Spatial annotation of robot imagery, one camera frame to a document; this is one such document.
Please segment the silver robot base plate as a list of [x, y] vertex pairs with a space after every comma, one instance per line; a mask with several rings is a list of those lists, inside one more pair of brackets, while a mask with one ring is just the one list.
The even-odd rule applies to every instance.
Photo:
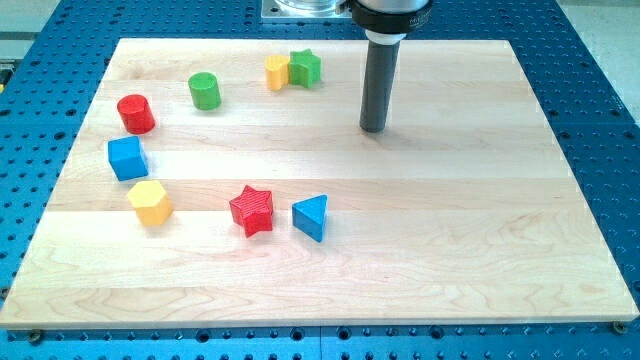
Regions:
[[339, 0], [260, 0], [261, 17], [271, 20], [350, 18], [351, 11]]

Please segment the black robot arm flange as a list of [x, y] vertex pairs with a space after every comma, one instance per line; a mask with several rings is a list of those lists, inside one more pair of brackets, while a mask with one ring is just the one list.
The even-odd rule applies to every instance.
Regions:
[[341, 0], [337, 14], [349, 13], [365, 30], [381, 34], [410, 33], [425, 25], [434, 0]]

